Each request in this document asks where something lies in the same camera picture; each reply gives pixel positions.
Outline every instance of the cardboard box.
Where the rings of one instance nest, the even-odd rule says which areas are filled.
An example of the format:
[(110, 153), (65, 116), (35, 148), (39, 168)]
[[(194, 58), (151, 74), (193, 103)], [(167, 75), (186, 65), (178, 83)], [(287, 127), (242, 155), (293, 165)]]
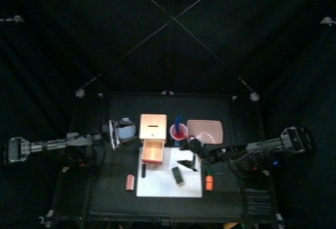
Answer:
[(167, 138), (167, 115), (142, 114), (141, 134), (142, 140), (163, 140)]
[(163, 150), (165, 150), (163, 140), (145, 140), (142, 161), (145, 163), (162, 164), (163, 163)]

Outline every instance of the black marker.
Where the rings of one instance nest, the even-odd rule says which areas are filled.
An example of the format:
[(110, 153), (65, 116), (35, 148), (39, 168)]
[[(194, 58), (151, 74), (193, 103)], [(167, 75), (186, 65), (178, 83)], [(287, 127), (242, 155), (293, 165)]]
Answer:
[(142, 178), (146, 178), (146, 163), (142, 164)]

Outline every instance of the white paper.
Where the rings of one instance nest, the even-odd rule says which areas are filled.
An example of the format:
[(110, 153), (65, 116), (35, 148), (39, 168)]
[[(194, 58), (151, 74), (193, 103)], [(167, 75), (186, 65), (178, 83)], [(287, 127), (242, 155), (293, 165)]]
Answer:
[[(179, 147), (165, 147), (163, 163), (146, 164), (146, 178), (142, 178), (142, 149), (139, 153), (137, 195), (139, 197), (202, 198), (202, 162), (197, 156), (197, 169), (187, 168), (178, 160), (194, 160), (194, 154)], [(179, 166), (185, 183), (177, 184), (173, 168)]]

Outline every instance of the black backdrop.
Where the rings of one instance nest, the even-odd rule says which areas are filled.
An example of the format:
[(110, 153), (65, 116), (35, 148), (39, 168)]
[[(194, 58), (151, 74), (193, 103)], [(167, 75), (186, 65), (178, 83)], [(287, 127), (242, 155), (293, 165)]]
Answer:
[[(95, 78), (87, 90), (257, 91), (269, 137), (306, 125), (318, 143), (279, 172), (283, 215), (293, 228), (334, 228), (336, 30), (319, 22), (335, 2), (0, 0), (0, 143), (63, 138)], [(5, 226), (35, 228), (57, 171), (51, 158), (3, 169)]]

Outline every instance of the cup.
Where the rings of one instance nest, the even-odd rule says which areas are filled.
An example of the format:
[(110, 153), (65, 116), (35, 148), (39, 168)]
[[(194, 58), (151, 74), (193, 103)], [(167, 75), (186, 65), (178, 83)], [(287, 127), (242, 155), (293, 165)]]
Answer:
[(175, 124), (174, 124), (170, 129), (170, 134), (171, 134), (171, 137), (175, 141), (182, 141), (183, 139), (186, 139), (189, 137), (187, 126), (182, 123), (179, 124), (179, 134), (178, 134)]

